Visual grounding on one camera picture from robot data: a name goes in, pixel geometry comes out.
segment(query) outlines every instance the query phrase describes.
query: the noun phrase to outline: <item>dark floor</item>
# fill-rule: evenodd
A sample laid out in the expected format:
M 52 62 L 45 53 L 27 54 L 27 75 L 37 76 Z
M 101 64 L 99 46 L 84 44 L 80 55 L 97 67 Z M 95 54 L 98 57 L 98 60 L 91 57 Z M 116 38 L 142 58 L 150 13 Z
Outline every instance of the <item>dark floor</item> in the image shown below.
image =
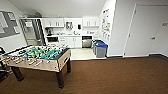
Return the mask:
M 0 83 L 0 94 L 168 94 L 168 60 L 159 56 L 72 61 L 63 69 L 65 87 L 54 72 L 21 69 Z

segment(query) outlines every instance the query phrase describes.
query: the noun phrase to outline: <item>trash can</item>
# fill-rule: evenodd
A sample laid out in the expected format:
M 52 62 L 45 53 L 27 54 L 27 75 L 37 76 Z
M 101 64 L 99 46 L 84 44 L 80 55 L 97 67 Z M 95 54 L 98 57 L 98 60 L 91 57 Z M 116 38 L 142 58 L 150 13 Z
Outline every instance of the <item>trash can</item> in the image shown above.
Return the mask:
M 108 45 L 105 43 L 97 43 L 96 45 L 96 57 L 97 58 L 104 58 L 107 52 Z
M 97 43 L 104 43 L 103 41 L 101 41 L 101 40 L 95 40 L 95 41 L 93 41 L 93 53 L 96 55 L 96 44 Z

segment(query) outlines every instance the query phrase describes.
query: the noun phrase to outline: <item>refrigerator door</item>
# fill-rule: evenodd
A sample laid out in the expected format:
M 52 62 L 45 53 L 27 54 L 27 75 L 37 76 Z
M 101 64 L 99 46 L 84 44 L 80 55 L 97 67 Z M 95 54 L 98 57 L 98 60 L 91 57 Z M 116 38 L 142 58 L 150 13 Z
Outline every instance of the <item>refrigerator door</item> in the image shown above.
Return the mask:
M 41 40 L 27 40 L 28 45 L 40 45 L 41 46 Z
M 36 39 L 32 20 L 22 19 L 21 22 L 22 22 L 22 27 L 23 27 L 23 32 L 24 32 L 25 38 L 26 39 Z
M 21 19 L 27 45 L 45 45 L 40 19 Z

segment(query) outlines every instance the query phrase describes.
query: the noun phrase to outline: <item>upper cabinet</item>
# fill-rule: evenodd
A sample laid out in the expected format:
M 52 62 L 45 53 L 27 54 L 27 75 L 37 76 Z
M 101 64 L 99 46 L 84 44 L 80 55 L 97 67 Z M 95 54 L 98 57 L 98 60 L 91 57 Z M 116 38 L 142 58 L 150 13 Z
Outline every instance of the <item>upper cabinet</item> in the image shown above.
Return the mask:
M 63 18 L 44 18 L 46 27 L 64 27 Z
M 99 26 L 99 18 L 83 18 L 84 27 Z

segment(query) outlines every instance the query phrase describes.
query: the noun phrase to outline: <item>foosball table leg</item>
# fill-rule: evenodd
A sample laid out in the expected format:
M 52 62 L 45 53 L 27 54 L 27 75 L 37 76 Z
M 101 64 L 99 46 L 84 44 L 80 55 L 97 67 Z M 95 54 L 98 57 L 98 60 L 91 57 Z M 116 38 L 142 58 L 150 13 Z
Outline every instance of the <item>foosball table leg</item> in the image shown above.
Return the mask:
M 71 72 L 71 62 L 70 62 L 70 58 L 67 61 L 67 72 L 70 73 Z
M 59 88 L 63 88 L 64 87 L 64 79 L 63 79 L 63 75 L 62 75 L 62 70 L 60 72 L 56 72 L 56 76 L 57 76 Z
M 24 77 L 18 67 L 11 66 L 11 69 L 12 69 L 12 71 L 18 81 L 22 81 L 24 79 Z

